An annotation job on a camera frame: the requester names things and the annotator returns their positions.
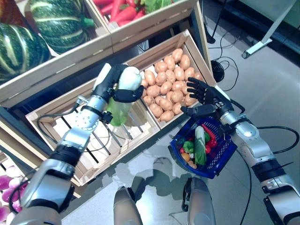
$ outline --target green striped squash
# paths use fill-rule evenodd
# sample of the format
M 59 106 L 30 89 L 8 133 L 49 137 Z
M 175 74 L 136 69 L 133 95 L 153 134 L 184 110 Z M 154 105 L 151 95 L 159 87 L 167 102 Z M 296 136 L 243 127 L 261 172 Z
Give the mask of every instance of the green striped squash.
M 30 10 L 47 44 L 57 53 L 64 53 L 86 41 L 84 30 L 94 26 L 83 16 L 82 0 L 30 0 Z
M 50 59 L 45 41 L 21 26 L 0 23 L 0 83 Z

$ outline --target white floor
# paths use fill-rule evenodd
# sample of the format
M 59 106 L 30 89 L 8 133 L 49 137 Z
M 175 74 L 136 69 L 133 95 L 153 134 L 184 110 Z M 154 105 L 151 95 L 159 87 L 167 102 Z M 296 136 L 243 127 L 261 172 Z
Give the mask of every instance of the white floor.
M 214 2 L 204 2 L 204 13 L 210 33 L 218 16 L 219 6 Z M 216 42 L 209 47 L 219 46 L 221 36 L 234 28 L 221 20 L 221 27 L 215 34 Z M 232 30 L 235 36 L 239 29 Z M 226 36 L 222 45 L 233 41 L 232 36 Z M 240 76 L 236 86 L 227 94 L 246 108 L 246 113 L 257 126 L 281 125 L 300 131 L 300 70 L 299 67 L 277 54 L 269 47 L 261 49 L 248 59 L 241 54 L 249 48 L 246 40 L 251 40 L 243 33 L 241 40 L 231 48 L 224 49 L 223 56 L 229 56 L 236 61 Z M 211 49 L 212 59 L 220 55 L 219 49 Z M 236 70 L 230 66 L 225 71 L 225 79 L 219 83 L 222 89 L 231 87 L 236 77 Z M 112 225 L 113 199 L 120 186 L 133 187 L 142 193 L 137 207 L 145 225 L 184 225 L 187 214 L 181 212 L 182 189 L 191 174 L 175 164 L 167 149 L 172 135 L 179 131 L 180 126 L 159 138 L 157 142 L 146 149 L 137 149 L 125 159 L 102 173 L 90 184 L 82 199 L 71 202 L 63 225 Z M 287 131 L 264 130 L 262 137 L 272 150 L 280 150 L 294 141 L 294 136 Z M 281 164 L 294 162 L 285 171 L 290 174 L 295 183 L 300 185 L 300 146 L 277 155 Z M 144 179 L 152 177 L 152 182 Z M 244 212 L 248 192 L 249 176 L 247 168 L 235 153 L 221 174 L 213 180 L 204 179 L 210 189 L 218 225 L 240 224 Z M 252 174 L 253 189 L 244 225 L 271 225 L 263 198 L 265 194 L 260 189 L 259 182 Z

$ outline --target blue basket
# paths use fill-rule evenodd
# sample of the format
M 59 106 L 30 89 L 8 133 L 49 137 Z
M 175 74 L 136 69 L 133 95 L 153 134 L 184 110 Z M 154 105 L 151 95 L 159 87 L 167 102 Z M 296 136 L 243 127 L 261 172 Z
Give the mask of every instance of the blue basket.
M 218 145 L 206 155 L 206 164 L 203 166 L 199 165 L 197 169 L 194 169 L 181 157 L 180 149 L 185 141 L 190 138 L 195 138 L 195 129 L 201 124 L 207 126 L 215 134 Z M 177 164 L 202 177 L 213 179 L 215 175 L 218 176 L 225 164 L 233 155 L 234 151 L 237 149 L 237 146 L 231 141 L 229 135 L 219 135 L 218 131 L 220 125 L 221 124 L 218 121 L 211 117 L 200 120 L 190 119 L 171 141 L 170 152 L 176 159 Z

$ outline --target wooden crate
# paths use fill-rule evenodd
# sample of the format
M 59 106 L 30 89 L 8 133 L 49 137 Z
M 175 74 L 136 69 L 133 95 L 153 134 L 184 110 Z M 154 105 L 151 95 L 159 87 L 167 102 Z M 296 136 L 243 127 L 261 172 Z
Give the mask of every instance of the wooden crate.
M 184 53 L 189 54 L 191 58 L 191 65 L 201 71 L 207 84 L 215 86 L 216 82 L 187 30 L 129 60 L 127 64 L 137 67 L 140 71 L 143 71 L 179 47 L 184 49 Z M 44 114 L 55 114 L 68 111 L 74 105 L 78 95 L 82 95 L 86 98 L 90 96 L 94 82 L 95 79 L 86 82 L 76 89 L 26 115 L 28 121 L 48 143 L 52 150 L 54 150 L 56 144 L 49 141 L 38 129 L 38 117 Z M 63 134 L 69 130 L 68 125 L 72 127 L 74 117 L 75 112 L 68 116 L 64 116 L 64 118 L 42 118 L 40 120 L 41 127 L 52 138 L 59 141 Z M 85 152 L 81 157 L 80 162 L 76 167 L 75 180 L 80 185 L 86 184 L 103 170 L 148 140 L 160 129 L 164 128 L 178 117 L 179 116 L 174 117 L 172 121 L 168 123 L 158 123 L 150 110 L 147 110 L 142 101 L 138 100 L 133 104 L 133 107 L 130 110 L 130 116 L 128 117 L 128 121 L 125 126 L 113 128 L 111 125 L 108 125 L 109 129 L 114 132 L 114 134 L 111 134 L 109 139 L 107 138 L 107 129 L 103 125 L 99 124 L 95 130 L 95 135 L 100 138 L 103 143 L 108 140 L 108 144 L 106 146 L 110 155 L 108 155 L 104 149 L 97 150 L 101 147 L 101 144 L 97 143 L 97 139 L 94 135 L 91 135 L 91 141 L 88 145 L 88 149 L 93 152 Z
M 38 129 L 38 117 L 44 114 L 61 113 L 69 110 L 74 105 L 78 95 L 87 98 L 90 96 L 94 82 L 95 79 L 26 115 L 26 118 L 52 150 L 55 149 L 56 144 L 48 140 Z M 64 133 L 69 130 L 68 126 L 71 127 L 74 124 L 75 114 L 76 112 L 64 116 L 63 118 L 43 118 L 41 119 L 42 129 L 56 141 L 59 141 Z M 133 104 L 132 109 L 129 112 L 128 120 L 124 126 L 106 126 L 110 130 L 109 136 L 105 125 L 100 123 L 94 131 L 95 135 L 91 135 L 90 143 L 87 147 L 89 152 L 84 152 L 80 158 L 74 176 L 74 179 L 79 185 L 84 185 L 95 178 L 111 164 L 128 154 L 159 131 L 156 122 L 149 112 L 145 110 L 140 100 Z M 109 153 L 105 149 L 98 150 L 102 145 L 97 138 L 99 138 L 106 146 Z
M 182 48 L 183 54 L 188 55 L 191 61 L 191 67 L 195 68 L 196 72 L 200 72 L 209 86 L 216 86 L 216 81 L 213 78 L 211 71 L 209 70 L 207 64 L 205 63 L 202 55 L 200 54 L 194 40 L 192 39 L 188 30 L 172 37 L 169 40 L 162 42 L 161 44 L 149 49 L 145 53 L 131 59 L 128 61 L 128 65 L 137 67 L 140 71 L 144 71 L 150 67 L 154 68 L 154 63 L 161 61 L 165 56 L 172 54 L 172 52 L 176 48 Z M 180 113 L 169 122 L 158 121 L 150 109 L 147 107 L 153 119 L 157 122 L 160 129 L 163 129 L 178 117 L 180 117 L 183 113 Z
M 28 0 L 18 2 L 21 12 L 28 8 Z M 95 22 L 92 40 L 34 67 L 31 70 L 0 85 L 0 105 L 12 107 L 46 87 L 113 53 L 108 29 L 97 11 L 90 7 L 91 0 L 84 0 L 86 8 Z
M 111 33 L 114 53 L 188 17 L 196 3 L 197 0 L 180 0 L 119 27 L 116 22 L 109 23 L 108 17 L 102 16 L 90 1 L 91 8 L 97 11 L 98 17 Z

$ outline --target robotic arm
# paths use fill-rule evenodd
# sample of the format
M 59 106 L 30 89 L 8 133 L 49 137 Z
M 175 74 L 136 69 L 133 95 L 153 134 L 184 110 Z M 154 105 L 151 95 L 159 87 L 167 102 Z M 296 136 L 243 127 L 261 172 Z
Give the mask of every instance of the robotic arm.
M 50 158 L 44 161 L 27 186 L 21 206 L 12 225 L 60 225 L 59 213 L 66 209 L 73 196 L 70 179 L 75 166 L 90 140 L 99 120 L 109 123 L 110 112 L 104 112 L 110 98 L 117 102 L 134 102 L 143 93 L 137 90 L 114 90 L 123 74 L 139 74 L 135 67 L 105 64 L 101 70 L 90 99 L 76 116 L 76 126 L 65 133 Z
M 276 225 L 300 224 L 300 194 L 290 178 L 276 160 L 268 144 L 260 137 L 258 129 L 243 115 L 238 115 L 229 99 L 217 89 L 189 78 L 190 97 L 197 98 L 202 106 L 182 107 L 191 117 L 215 114 L 223 125 L 223 131 L 232 137 L 238 151 L 251 167 L 268 194 L 264 198 L 267 211 Z

